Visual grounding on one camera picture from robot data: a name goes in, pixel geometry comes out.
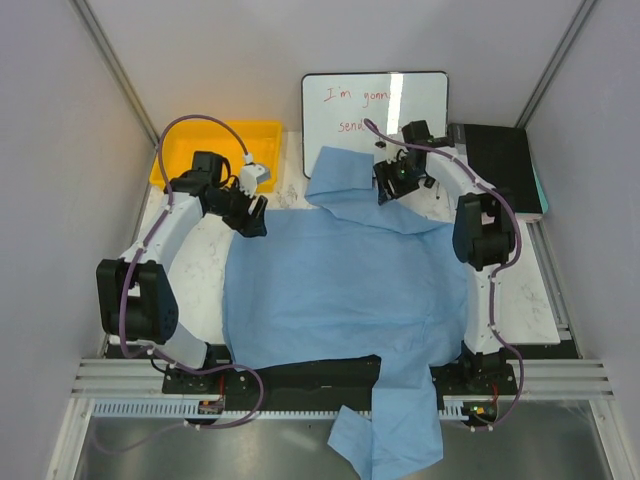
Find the blue long sleeve shirt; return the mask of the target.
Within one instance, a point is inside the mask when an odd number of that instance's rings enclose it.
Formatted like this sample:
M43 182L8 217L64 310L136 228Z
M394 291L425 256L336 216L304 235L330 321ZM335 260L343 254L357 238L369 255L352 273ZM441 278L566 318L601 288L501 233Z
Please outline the blue long sleeve shirt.
M443 456L431 370L459 356L468 313L453 227L379 205L366 153L323 148L305 198L233 238L224 340L254 369L379 357L370 416L342 407L328 443L363 479L405 477Z

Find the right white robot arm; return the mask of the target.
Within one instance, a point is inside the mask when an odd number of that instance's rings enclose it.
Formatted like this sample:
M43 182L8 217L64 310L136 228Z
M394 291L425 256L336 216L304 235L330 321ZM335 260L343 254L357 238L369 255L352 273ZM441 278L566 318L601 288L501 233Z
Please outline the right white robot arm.
M513 266L522 250L521 232L505 191L473 171L453 141L429 133L424 120L411 122L400 134L385 135L366 119L365 127L378 137L384 159L375 163L378 203L400 199L434 180L455 201L452 244L467 272L469 307L458 381L467 392L483 392L504 363L507 342L498 329L499 272Z

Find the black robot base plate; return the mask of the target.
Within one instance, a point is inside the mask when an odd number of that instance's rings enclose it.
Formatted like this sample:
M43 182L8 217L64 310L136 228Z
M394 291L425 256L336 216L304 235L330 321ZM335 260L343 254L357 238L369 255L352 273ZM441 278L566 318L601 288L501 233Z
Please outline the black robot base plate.
M436 389L436 398L444 396L513 395L518 391L516 372L503 352L496 357L496 367L471 372L471 363L459 358L441 367L429 367L429 384ZM259 369L265 395L263 411L337 410L346 405L353 410L369 410L372 388L381 372L381 359L376 355L350 359L332 359L287 364ZM213 395L225 397L228 410L248 410L258 400L259 385L243 370L225 370L206 376L196 376L182 370L162 368L162 392L165 394Z

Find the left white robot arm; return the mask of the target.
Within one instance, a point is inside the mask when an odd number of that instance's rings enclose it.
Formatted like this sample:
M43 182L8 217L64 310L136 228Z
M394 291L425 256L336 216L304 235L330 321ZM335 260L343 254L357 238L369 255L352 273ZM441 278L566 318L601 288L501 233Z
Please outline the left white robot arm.
M150 226L119 258L99 263L102 328L119 338L125 357L135 356L129 345L139 342L143 353L186 369L185 382L196 392L216 388L220 371L207 361L208 344L180 323L168 273L187 236L207 215L245 238L266 236L268 201L257 190L269 178L269 169L251 155L232 173L225 157L198 151L191 168L168 181Z

